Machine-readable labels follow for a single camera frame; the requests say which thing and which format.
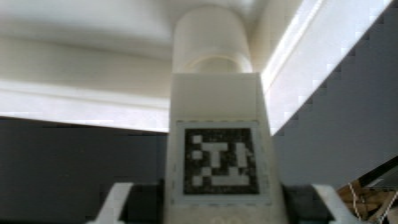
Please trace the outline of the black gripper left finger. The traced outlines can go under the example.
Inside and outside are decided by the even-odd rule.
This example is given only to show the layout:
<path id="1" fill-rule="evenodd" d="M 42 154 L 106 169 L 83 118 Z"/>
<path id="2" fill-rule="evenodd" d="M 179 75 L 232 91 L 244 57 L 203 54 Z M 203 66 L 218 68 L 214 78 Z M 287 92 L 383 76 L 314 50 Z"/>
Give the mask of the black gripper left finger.
<path id="1" fill-rule="evenodd" d="M 132 187 L 132 183 L 116 183 L 113 185 L 99 216 L 95 220 L 88 222 L 88 224 L 125 224 L 120 218 L 129 201 Z"/>

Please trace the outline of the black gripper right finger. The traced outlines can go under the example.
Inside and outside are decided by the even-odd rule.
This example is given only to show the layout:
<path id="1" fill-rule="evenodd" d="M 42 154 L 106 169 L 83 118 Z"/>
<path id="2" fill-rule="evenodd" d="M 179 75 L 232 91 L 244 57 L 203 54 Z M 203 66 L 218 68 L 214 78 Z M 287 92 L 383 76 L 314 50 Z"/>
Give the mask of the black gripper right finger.
<path id="1" fill-rule="evenodd" d="M 330 185 L 319 184 L 315 184 L 314 187 L 335 217 L 330 224 L 363 224 L 358 217 L 351 213 L 335 188 Z"/>

